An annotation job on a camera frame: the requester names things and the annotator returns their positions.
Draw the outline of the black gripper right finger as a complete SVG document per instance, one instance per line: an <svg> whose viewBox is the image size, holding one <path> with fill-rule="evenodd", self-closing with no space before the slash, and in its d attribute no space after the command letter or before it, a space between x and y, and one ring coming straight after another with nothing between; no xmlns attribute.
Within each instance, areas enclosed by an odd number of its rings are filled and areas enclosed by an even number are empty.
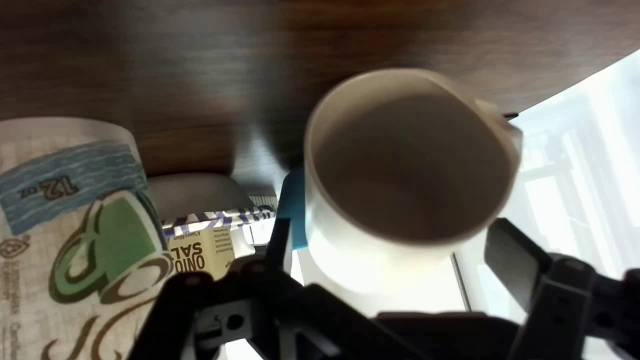
<svg viewBox="0 0 640 360"><path fill-rule="evenodd" d="M546 251L507 217L491 224L485 262L526 311L508 360L583 360L589 336L622 360L640 360L640 268L604 276Z"/></svg>

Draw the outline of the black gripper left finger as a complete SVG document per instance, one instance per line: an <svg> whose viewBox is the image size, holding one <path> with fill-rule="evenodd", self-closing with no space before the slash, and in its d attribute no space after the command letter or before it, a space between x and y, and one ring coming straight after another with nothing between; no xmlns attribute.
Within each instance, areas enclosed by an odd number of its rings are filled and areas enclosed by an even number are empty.
<svg viewBox="0 0 640 360"><path fill-rule="evenodd" d="M263 255L237 262L222 280L206 271L173 276L128 360L215 360L237 339L263 360L429 360L323 285L302 285Z"/></svg>

